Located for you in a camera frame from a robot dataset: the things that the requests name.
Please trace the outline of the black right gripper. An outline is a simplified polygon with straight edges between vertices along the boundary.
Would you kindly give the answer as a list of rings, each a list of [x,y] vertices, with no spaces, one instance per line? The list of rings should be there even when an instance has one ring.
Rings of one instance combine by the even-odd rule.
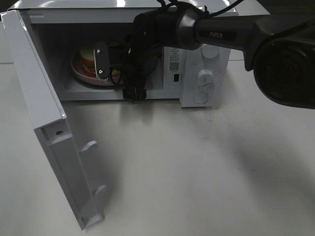
[[[96,78],[108,81],[110,65],[121,64],[121,76],[126,87],[145,88],[155,73],[162,51],[172,41],[172,22],[168,11],[150,11],[139,14],[133,21],[133,34],[125,42],[99,41],[94,46]]]

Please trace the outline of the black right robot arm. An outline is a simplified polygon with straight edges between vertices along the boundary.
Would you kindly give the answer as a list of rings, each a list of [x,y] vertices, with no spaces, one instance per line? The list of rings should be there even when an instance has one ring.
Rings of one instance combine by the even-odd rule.
[[[163,47],[203,44],[241,51],[262,93],[285,106],[315,107],[315,17],[223,16],[173,1],[134,18],[134,33],[121,53],[123,98],[142,101],[145,83]]]

